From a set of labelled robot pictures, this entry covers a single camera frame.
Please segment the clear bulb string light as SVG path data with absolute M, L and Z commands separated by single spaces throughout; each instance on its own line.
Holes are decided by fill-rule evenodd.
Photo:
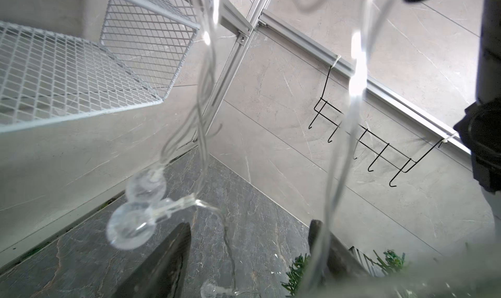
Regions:
M 348 91 L 350 97 L 350 107 L 344 118 L 342 127 L 345 131 L 344 137 L 339 137 L 337 147 L 331 156 L 329 170 L 329 180 L 326 187 L 326 209 L 325 223 L 321 228 L 319 236 L 314 243 L 313 260 L 307 266 L 305 275 L 302 277 L 299 287 L 300 297 L 314 294 L 320 283 L 322 273 L 327 264 L 327 257 L 330 247 L 331 221 L 336 208 L 343 196 L 345 183 L 348 178 L 352 157 L 356 149 L 357 139 L 355 136 L 360 120 L 361 103 L 365 96 L 368 83 L 368 61 L 371 55 L 376 35 L 380 26 L 391 9 L 395 0 L 384 0 L 381 13 L 375 16 L 372 11 L 374 0 L 362 0 L 360 11 L 360 27 L 352 35 L 351 55 L 356 65 L 354 73 L 349 79 Z M 120 224 L 128 229 L 127 236 L 150 225 L 155 228 L 160 220 L 170 218 L 175 212 L 188 207 L 198 205 L 211 210 L 218 217 L 222 216 L 220 209 L 199 200 L 198 196 L 208 171 L 208 150 L 206 137 L 206 124 L 209 119 L 202 113 L 202 106 L 210 99 L 215 85 L 215 65 L 216 65 L 216 30 L 221 21 L 223 0 L 192 0 L 202 26 L 202 37 L 206 45 L 204 52 L 204 67 L 200 72 L 197 101 L 186 118 L 183 126 L 179 128 L 160 152 L 160 167 L 156 170 L 158 174 L 163 174 L 164 168 L 170 163 L 177 149 L 177 144 L 187 133 L 189 128 L 197 127 L 197 143 L 202 164 L 201 174 L 196 182 L 196 187 L 192 193 L 174 202 L 161 200 L 158 203 L 147 203 L 144 222 L 137 226 L 132 225 L 132 220 L 126 216 L 113 216 L 110 220 L 112 233 Z

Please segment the green christmas tree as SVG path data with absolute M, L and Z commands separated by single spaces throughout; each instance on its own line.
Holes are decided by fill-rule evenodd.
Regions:
M 408 267 L 406 254 L 404 252 L 402 255 L 398 255 L 394 250 L 387 249 L 383 252 L 384 257 L 382 257 L 376 251 L 373 251 L 376 256 L 376 259 L 373 260 L 355 247 L 351 247 L 348 251 L 355 257 L 362 269 L 372 277 L 385 277 L 390 274 L 401 272 Z M 287 297 L 293 297 L 297 294 L 303 274 L 306 272 L 310 262 L 310 258 L 310 254 L 300 254 L 295 257 L 294 261 L 289 266 L 289 270 L 286 272 L 288 281 L 281 282 L 281 286 L 288 292 Z M 341 279 L 356 277 L 357 273 L 357 271 L 349 272 L 347 265 L 343 265 L 341 261 L 336 258 L 334 259 L 333 267 L 327 268 L 327 270 L 329 271 L 330 277 Z

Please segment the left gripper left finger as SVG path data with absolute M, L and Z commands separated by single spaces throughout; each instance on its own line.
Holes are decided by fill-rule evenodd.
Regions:
M 177 225 L 112 297 L 181 297 L 191 239 L 190 225 Z

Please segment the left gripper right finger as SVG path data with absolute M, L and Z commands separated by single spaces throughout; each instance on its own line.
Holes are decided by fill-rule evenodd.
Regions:
M 325 268 L 322 270 L 320 285 L 359 278 L 369 278 L 369 272 L 356 257 L 334 235 L 330 234 L 330 246 Z

